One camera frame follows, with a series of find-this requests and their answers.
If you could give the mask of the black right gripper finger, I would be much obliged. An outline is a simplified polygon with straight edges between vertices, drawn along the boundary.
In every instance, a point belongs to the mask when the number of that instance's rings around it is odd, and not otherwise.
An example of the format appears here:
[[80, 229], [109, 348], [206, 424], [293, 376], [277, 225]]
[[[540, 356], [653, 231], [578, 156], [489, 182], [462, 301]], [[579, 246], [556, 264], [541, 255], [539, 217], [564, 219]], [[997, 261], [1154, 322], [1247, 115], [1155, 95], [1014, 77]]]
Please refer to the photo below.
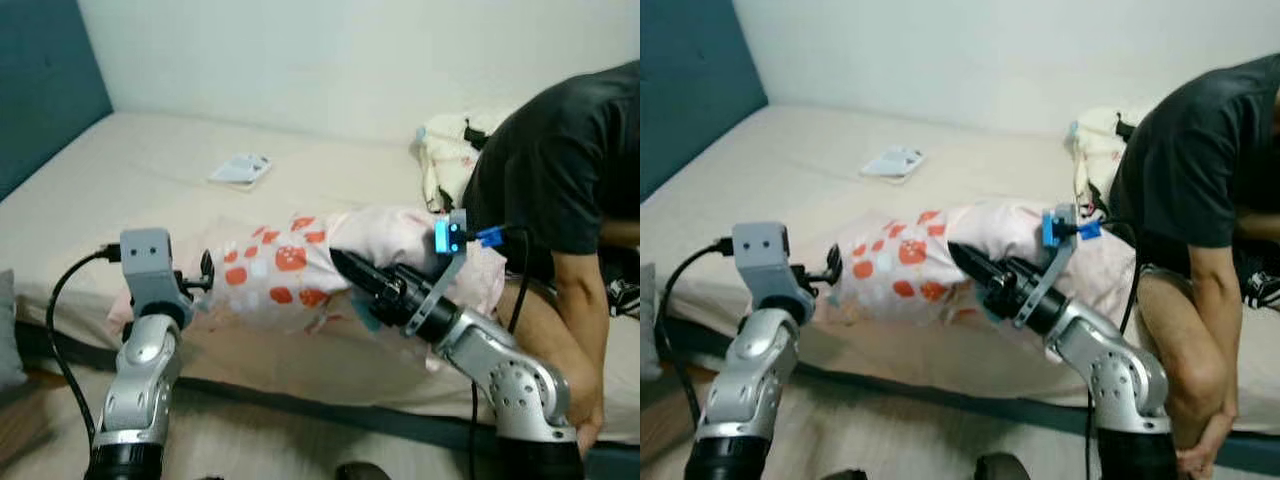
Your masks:
[[992, 260], [979, 250], [950, 250], [956, 266], [973, 279], [978, 291], [992, 288]]
[[387, 276], [370, 261], [348, 250], [330, 250], [334, 269], [352, 284], [387, 284]]
[[358, 255], [333, 255], [335, 270], [365, 300], [374, 297], [374, 265]]
[[948, 242], [948, 252], [956, 266], [969, 276], [1002, 276], [1005, 269], [977, 247]]

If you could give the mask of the person's right hand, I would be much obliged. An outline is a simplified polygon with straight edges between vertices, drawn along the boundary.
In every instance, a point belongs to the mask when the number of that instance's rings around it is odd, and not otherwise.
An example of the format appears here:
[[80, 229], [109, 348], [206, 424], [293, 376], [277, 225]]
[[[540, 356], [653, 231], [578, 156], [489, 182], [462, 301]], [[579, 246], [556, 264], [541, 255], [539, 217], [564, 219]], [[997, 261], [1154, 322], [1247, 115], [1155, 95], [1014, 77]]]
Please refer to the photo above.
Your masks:
[[593, 396], [591, 398], [571, 399], [568, 420], [577, 434], [580, 457], [585, 460], [589, 451], [595, 445], [604, 425], [603, 397]]
[[1211, 479], [1219, 452], [1231, 433], [1238, 416], [1235, 406], [1225, 406], [1219, 412], [1193, 420], [1190, 415], [1178, 419], [1174, 428], [1178, 448], [1176, 479]]

